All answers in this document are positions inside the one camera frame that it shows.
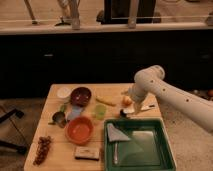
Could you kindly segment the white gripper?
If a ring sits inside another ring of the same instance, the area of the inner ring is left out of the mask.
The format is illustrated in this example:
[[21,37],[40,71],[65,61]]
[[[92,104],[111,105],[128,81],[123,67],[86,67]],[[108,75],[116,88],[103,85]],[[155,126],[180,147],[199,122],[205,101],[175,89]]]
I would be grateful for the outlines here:
[[124,94],[131,98],[133,101],[134,113],[138,114],[141,111],[142,103],[146,99],[148,92],[134,83]]

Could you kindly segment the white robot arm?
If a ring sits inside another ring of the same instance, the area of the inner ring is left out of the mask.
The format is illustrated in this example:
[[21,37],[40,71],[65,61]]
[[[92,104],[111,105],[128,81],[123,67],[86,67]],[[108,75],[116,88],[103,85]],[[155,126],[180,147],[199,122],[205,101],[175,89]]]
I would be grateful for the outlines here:
[[135,102],[135,110],[139,111],[147,94],[152,93],[213,134],[213,102],[176,88],[164,82],[164,78],[165,71],[159,65],[150,66],[135,74],[134,84],[126,91]]

